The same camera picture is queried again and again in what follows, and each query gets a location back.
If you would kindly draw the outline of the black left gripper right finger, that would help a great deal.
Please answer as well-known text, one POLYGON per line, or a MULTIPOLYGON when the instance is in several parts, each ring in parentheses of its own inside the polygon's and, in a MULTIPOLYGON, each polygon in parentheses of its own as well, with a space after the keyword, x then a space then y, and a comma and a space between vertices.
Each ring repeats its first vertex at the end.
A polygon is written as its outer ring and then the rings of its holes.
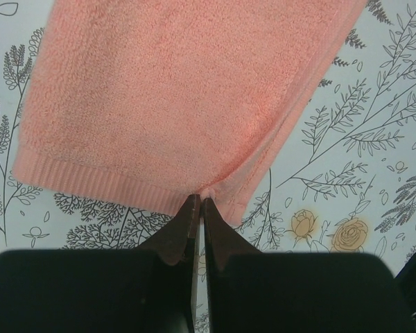
POLYGON ((263 253, 203 203, 212 332, 414 332, 388 267, 363 253, 263 253))

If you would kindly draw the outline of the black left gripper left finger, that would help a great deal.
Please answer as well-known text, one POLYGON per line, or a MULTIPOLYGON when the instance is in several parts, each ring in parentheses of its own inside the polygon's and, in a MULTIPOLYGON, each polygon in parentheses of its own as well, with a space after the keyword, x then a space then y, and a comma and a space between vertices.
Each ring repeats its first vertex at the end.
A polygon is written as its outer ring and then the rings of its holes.
POLYGON ((201 200, 132 250, 0 254, 0 332, 193 332, 201 200))

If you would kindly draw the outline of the pink panda towel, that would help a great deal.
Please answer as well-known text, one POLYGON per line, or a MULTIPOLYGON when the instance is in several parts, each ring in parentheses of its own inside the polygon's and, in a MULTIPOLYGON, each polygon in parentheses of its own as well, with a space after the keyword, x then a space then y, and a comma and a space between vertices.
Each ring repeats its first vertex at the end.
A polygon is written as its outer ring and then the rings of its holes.
POLYGON ((13 177, 238 225, 364 1, 56 1, 13 177))

